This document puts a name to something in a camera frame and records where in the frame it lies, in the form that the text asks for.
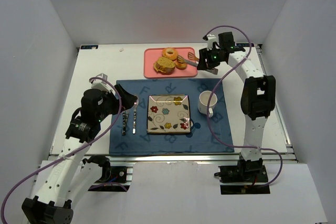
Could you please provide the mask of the white ceramic mug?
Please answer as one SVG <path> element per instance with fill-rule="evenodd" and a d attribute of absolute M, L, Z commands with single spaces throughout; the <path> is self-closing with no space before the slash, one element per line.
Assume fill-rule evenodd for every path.
<path fill-rule="evenodd" d="M 198 111 L 211 118 L 214 115 L 214 108 L 218 98 L 216 94 L 211 95 L 211 91 L 203 91 L 198 97 Z"/>

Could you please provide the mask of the sandwich bread loaf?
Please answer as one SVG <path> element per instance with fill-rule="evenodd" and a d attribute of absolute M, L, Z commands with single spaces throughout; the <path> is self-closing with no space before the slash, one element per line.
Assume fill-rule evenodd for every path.
<path fill-rule="evenodd" d="M 168 58 L 159 57 L 153 64 L 153 68 L 156 72 L 161 74 L 172 74 L 175 70 L 175 63 Z"/>

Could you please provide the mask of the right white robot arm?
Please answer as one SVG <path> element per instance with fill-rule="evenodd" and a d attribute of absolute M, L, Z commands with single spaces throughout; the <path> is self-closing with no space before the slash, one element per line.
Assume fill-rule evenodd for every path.
<path fill-rule="evenodd" d="M 264 127 L 275 108 L 275 77 L 265 75 L 247 56 L 238 54 L 245 49 L 236 45 L 233 33 L 226 32 L 218 36 L 208 34 L 203 39 L 207 47 L 199 50 L 197 69 L 214 70 L 224 62 L 244 83 L 240 106 L 245 115 L 245 136 L 240 156 L 246 162 L 257 162 L 262 158 Z"/>

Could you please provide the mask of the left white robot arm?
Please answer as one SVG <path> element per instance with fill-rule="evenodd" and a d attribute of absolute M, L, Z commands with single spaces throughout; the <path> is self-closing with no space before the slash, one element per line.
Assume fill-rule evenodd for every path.
<path fill-rule="evenodd" d="M 101 130 L 101 122 L 132 108 L 137 97 L 115 85 L 113 94 L 103 84 L 94 84 L 81 98 L 81 106 L 73 113 L 59 163 L 52 165 L 49 176 L 36 195 L 26 198 L 22 210 L 29 223 L 71 223 L 73 209 L 97 181 L 106 182 L 110 162 L 103 155 L 85 158 L 90 144 Z"/>

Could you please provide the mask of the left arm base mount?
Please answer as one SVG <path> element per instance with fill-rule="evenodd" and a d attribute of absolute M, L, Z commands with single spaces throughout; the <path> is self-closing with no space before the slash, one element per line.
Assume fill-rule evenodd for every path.
<path fill-rule="evenodd" d="M 126 192 L 129 190 L 128 167 L 111 166 L 110 160 L 103 155 L 94 155 L 82 160 L 82 169 L 86 164 L 96 164 L 101 169 L 101 177 L 90 186 L 88 191 Z"/>

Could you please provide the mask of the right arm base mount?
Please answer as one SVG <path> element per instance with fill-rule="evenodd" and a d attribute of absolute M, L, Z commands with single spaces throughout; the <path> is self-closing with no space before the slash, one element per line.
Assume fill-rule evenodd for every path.
<path fill-rule="evenodd" d="M 222 195 L 268 195 L 270 194 L 265 165 L 260 172 L 242 175 L 238 166 L 219 166 L 214 177 L 219 179 Z"/>

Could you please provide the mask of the pink serving tray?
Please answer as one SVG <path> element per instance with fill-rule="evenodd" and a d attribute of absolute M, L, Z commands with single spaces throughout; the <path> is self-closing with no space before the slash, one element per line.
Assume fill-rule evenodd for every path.
<path fill-rule="evenodd" d="M 163 78 L 192 78 L 196 77 L 198 71 L 196 67 L 188 65 L 186 69 L 175 69 L 171 74 L 158 73 L 154 70 L 154 63 L 162 55 L 164 48 L 148 48 L 144 51 L 143 58 L 143 75 L 147 79 L 163 79 Z"/>

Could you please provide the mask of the small round bread roll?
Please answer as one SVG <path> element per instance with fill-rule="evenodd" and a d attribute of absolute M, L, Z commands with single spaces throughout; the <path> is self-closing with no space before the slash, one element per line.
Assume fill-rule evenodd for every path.
<path fill-rule="evenodd" d="M 175 66 L 180 70 L 184 70 L 187 68 L 187 63 L 185 62 L 185 60 L 176 59 Z"/>

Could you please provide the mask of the floral square plate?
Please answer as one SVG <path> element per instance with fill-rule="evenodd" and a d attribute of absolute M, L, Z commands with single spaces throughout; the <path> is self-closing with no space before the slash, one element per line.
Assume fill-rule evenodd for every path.
<path fill-rule="evenodd" d="M 191 109 L 186 94 L 150 95 L 147 132 L 149 134 L 188 134 L 191 132 Z"/>

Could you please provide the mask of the metal serving tongs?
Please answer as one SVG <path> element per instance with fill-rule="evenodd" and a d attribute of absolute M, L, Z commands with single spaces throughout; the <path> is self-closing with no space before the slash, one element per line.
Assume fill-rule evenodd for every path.
<path fill-rule="evenodd" d="M 195 56 L 194 53 L 192 52 L 188 52 L 187 54 L 187 59 L 183 58 L 181 55 L 177 56 L 177 62 L 178 63 L 185 63 L 188 64 L 190 66 L 196 67 L 198 66 L 199 63 L 199 59 Z M 213 69 L 206 69 L 206 72 L 212 73 L 214 75 L 218 74 L 218 69 L 213 68 Z"/>

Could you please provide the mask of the aluminium frame rail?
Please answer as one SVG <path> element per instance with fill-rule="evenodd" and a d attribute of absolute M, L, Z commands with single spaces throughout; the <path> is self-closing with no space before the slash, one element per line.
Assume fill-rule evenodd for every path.
<path fill-rule="evenodd" d="M 293 153 L 281 154 L 283 161 L 296 161 Z M 159 155 L 159 156 L 107 156 L 113 162 L 221 162 L 221 161 L 237 161 L 238 154 L 226 155 Z M 264 161 L 280 161 L 277 154 L 264 154 Z"/>

